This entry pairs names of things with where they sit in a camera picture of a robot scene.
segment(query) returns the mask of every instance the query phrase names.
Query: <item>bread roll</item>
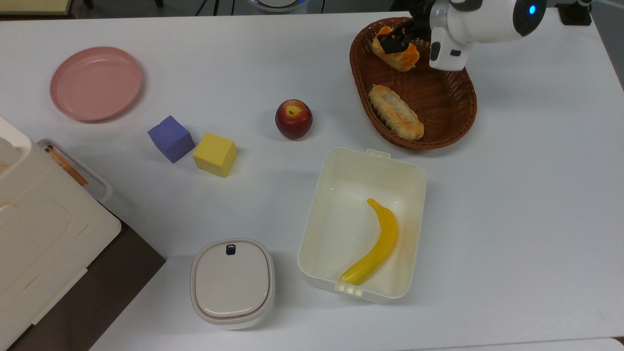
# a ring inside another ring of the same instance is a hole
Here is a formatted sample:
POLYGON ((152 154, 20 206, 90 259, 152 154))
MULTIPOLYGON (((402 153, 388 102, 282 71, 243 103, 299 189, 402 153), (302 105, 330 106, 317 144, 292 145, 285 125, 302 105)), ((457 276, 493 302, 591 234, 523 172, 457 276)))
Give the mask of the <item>bread roll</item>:
POLYGON ((418 115, 390 88, 373 86, 368 99, 381 120, 398 136, 407 140, 422 138, 425 128, 418 120, 418 115))
MULTIPOLYGON (((379 30, 377 36, 382 34, 388 34, 392 32, 392 29, 388 26, 384 26, 379 30)), ((387 64, 395 68, 399 72, 407 72, 415 66, 416 61, 420 58, 420 54, 416 50, 416 46, 414 44, 409 44, 407 50, 403 52, 396 52, 394 54, 386 54, 384 49, 381 47, 379 43, 379 39, 375 37, 373 40, 373 45, 371 49, 375 53, 375 55, 379 56, 382 60, 386 61, 387 64)))

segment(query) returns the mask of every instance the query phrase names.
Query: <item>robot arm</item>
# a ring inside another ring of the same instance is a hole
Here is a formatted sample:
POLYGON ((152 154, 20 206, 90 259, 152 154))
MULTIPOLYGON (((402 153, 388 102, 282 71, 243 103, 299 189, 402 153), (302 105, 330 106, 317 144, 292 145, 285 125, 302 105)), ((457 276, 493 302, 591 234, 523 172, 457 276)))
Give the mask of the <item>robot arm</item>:
POLYGON ((520 39, 537 28, 545 12, 546 0, 418 0, 412 19, 379 42, 388 54, 401 52, 413 36, 431 33, 429 65, 460 71, 475 42, 520 39))

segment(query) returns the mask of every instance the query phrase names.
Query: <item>foam block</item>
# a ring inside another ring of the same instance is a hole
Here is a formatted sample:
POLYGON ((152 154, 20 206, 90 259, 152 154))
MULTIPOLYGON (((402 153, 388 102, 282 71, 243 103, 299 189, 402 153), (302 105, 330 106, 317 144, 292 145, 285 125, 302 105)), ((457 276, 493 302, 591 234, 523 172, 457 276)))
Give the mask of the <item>foam block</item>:
POLYGON ((151 128, 147 134, 171 163, 175 163, 195 147, 191 134, 172 116, 151 128))
POLYGON ((193 152, 193 159, 197 168, 225 178, 232 168, 236 155, 233 141, 206 133, 193 152))

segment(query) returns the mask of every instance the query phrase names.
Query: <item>toy banana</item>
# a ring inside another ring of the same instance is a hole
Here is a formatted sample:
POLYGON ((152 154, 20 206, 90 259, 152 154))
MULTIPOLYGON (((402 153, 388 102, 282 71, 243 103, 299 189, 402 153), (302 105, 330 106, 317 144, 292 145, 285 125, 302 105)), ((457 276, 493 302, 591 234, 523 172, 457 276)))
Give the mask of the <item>toy banana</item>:
POLYGON ((359 285, 370 277, 390 256, 399 232, 396 217, 391 210, 379 205, 377 201, 366 201, 377 212, 379 219, 379 239, 373 248, 362 259, 352 265, 341 277, 340 281, 347 284, 359 285))

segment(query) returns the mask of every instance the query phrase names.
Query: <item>wicker basket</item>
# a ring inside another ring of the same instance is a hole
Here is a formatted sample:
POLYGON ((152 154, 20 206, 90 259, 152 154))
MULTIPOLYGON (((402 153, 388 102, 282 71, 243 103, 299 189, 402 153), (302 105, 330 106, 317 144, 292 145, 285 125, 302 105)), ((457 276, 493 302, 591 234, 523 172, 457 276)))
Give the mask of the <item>wicker basket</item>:
POLYGON ((421 58, 408 72, 393 69, 373 53, 371 44, 383 26, 395 28, 408 19, 386 18, 364 28, 351 45, 351 70, 364 111, 381 136, 408 149, 438 149, 453 144, 468 132, 477 114, 477 96, 465 69, 446 72, 429 67, 431 46, 426 41, 412 40, 421 58), (399 137, 379 119, 368 101, 373 84, 394 90, 416 112, 425 128, 420 140, 399 137))

